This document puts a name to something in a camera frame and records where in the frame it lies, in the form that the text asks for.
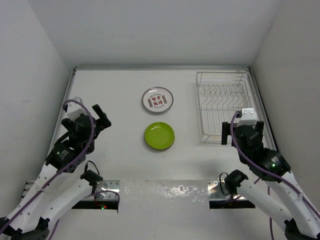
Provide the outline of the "white plate red characters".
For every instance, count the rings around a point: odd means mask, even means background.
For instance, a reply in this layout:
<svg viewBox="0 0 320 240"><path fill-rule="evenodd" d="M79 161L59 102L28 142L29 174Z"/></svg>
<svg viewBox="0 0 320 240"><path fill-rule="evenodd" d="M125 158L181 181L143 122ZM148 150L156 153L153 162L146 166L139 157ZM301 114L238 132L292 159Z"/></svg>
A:
<svg viewBox="0 0 320 240"><path fill-rule="evenodd" d="M167 88L155 86L143 93L141 103L147 112L163 114L173 106L174 96Z"/></svg>

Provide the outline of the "green plate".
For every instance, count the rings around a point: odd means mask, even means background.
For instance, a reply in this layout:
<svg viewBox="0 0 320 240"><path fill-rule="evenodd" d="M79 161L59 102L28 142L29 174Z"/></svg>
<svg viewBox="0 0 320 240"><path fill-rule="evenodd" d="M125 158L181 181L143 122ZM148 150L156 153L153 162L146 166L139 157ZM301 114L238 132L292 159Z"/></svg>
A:
<svg viewBox="0 0 320 240"><path fill-rule="evenodd" d="M144 141L154 148L165 148L175 142L173 128L165 122L153 122L147 126L143 134Z"/></svg>

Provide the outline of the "blue patterned plate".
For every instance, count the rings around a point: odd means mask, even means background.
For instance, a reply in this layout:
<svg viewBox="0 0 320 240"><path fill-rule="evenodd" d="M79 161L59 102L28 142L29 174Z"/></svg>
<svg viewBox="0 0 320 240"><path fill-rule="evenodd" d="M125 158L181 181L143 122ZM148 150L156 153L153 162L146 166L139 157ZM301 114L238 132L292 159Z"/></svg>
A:
<svg viewBox="0 0 320 240"><path fill-rule="evenodd" d="M145 144L145 147L146 147L147 149L149 149L150 151L154 151L154 152L166 151L166 150L170 149L172 146L173 146L173 144L168 145L168 146L166 146L166 147L164 147L164 148L158 148L158 147L150 146L150 145L147 144L147 143Z"/></svg>

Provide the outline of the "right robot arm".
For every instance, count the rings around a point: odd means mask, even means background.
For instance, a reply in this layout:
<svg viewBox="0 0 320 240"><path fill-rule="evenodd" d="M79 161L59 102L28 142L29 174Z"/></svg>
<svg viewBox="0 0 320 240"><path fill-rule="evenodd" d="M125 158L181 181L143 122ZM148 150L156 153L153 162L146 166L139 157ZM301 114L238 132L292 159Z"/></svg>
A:
<svg viewBox="0 0 320 240"><path fill-rule="evenodd" d="M257 120L223 122L221 143L226 145L230 136L239 160L264 181L280 200L259 190L240 170L227 175L225 188L231 196L245 197L268 215L288 240L318 240L320 213L299 186L285 158L278 151L264 147L263 128L264 122Z"/></svg>

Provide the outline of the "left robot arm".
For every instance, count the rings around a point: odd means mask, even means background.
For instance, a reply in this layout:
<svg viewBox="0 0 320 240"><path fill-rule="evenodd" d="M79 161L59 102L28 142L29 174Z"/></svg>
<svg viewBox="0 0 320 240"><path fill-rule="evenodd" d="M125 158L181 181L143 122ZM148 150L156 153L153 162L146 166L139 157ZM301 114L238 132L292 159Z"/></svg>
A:
<svg viewBox="0 0 320 240"><path fill-rule="evenodd" d="M0 219L0 232L13 240L44 240L50 228L75 204L100 193L103 178L86 169L74 185L55 197L58 188L95 149L95 139L112 124L98 104L92 106L98 119L82 104L69 100L61 124L67 130L54 144L44 165L18 206Z"/></svg>

